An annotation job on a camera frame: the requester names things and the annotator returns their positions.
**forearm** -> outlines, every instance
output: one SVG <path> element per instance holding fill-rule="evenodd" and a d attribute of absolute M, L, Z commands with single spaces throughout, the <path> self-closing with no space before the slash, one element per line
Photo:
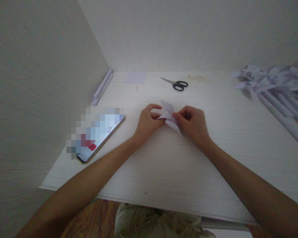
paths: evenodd
<path fill-rule="evenodd" d="M 214 142 L 198 144 L 254 218 L 281 237 L 298 237 L 298 204 L 225 153 Z"/>
<path fill-rule="evenodd" d="M 116 149 L 80 171 L 59 188 L 33 215 L 19 233 L 19 237 L 31 237 L 31 231 L 60 232 L 71 219 L 101 191 L 123 163 L 141 146 L 133 137 Z M 57 225 L 53 230 L 43 227 Z"/>

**left hand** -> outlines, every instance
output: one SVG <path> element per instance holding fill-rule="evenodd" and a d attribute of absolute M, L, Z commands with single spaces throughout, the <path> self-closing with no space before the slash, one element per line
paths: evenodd
<path fill-rule="evenodd" d="M 141 111 L 138 126 L 134 134 L 134 138 L 138 142 L 146 142 L 149 137 L 166 121 L 165 119 L 157 120 L 157 118 L 160 117 L 161 114 L 151 112 L 151 110 L 154 108 L 162 109 L 162 106 L 157 104 L 149 104 L 145 107 L 145 109 Z"/>

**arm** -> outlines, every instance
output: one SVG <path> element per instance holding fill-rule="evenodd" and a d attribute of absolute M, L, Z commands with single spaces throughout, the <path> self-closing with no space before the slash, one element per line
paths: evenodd
<path fill-rule="evenodd" d="M 73 217 L 102 190 L 123 163 L 164 124 L 151 113 L 150 104 L 142 110 L 135 134 L 116 149 L 91 164 L 60 187 L 31 217 L 16 238 L 60 237 Z"/>
<path fill-rule="evenodd" d="M 298 204 L 219 148 L 202 110 L 185 106 L 173 116 L 263 227 L 281 237 L 298 237 Z"/>

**small square paper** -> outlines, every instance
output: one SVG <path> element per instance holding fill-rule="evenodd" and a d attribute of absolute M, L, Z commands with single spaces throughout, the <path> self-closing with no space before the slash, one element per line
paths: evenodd
<path fill-rule="evenodd" d="M 125 83 L 144 84 L 147 74 L 147 72 L 131 72 L 126 78 Z"/>

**finger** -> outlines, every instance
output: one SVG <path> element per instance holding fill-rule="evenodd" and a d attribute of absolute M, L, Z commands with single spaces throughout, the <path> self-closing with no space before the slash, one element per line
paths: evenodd
<path fill-rule="evenodd" d="M 180 113 L 174 112 L 172 116 L 183 126 L 185 123 L 188 122 Z"/>
<path fill-rule="evenodd" d="M 153 119 L 157 119 L 157 118 L 160 117 L 160 116 L 161 116 L 160 113 L 156 113 L 156 112 L 152 112 L 152 113 L 151 113 L 151 117 L 152 117 Z"/>
<path fill-rule="evenodd" d="M 148 110 L 148 111 L 151 111 L 152 109 L 162 109 L 162 106 L 151 103 L 145 108 L 145 110 Z"/>
<path fill-rule="evenodd" d="M 162 126 L 165 123 L 166 119 L 165 118 L 161 118 L 159 120 L 156 120 L 155 123 L 157 123 L 158 127 Z"/>
<path fill-rule="evenodd" d="M 185 106 L 184 108 L 182 108 L 178 113 L 180 113 L 181 115 L 184 115 L 186 113 L 192 114 L 193 112 L 195 112 L 197 109 L 195 107 L 191 107 L 191 106 Z"/>

